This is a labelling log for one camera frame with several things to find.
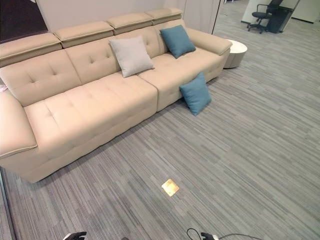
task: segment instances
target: blue pillow on floor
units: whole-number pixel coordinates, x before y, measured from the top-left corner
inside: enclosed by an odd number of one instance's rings
[[[181,85],[180,91],[191,113],[195,116],[211,102],[203,72],[200,72],[191,82]]]

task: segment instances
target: sofa armrest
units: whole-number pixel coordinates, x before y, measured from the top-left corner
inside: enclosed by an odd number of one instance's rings
[[[9,91],[0,92],[0,159],[37,147],[26,112]]]
[[[192,28],[186,28],[188,36],[193,44],[199,48],[205,49],[219,56],[224,54],[232,43],[222,37],[214,36],[203,31],[198,31]]]

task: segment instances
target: blue pillow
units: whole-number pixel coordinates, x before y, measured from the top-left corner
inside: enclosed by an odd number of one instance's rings
[[[196,50],[182,25],[161,29],[160,33],[169,51],[176,59],[182,54]]]
[[[200,72],[191,82],[181,85],[180,91],[191,113],[195,116],[211,102],[203,72]]]

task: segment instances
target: white wall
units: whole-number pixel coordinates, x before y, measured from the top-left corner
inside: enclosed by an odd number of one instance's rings
[[[165,0],[165,7],[184,10],[184,22],[193,28],[211,34],[221,0]]]
[[[50,32],[110,17],[163,8],[165,0],[36,0]]]
[[[212,31],[221,0],[36,0],[50,32],[110,17],[151,9],[174,7],[184,10],[190,28]]]
[[[298,3],[298,0],[283,0],[280,6],[286,7],[289,9],[294,9],[297,3]]]
[[[292,17],[314,23],[319,14],[320,0],[300,0]]]

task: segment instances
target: gray pillow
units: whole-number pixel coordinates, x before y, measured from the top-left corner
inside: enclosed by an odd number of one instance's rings
[[[121,67],[124,78],[154,68],[142,36],[111,39],[109,42]]]

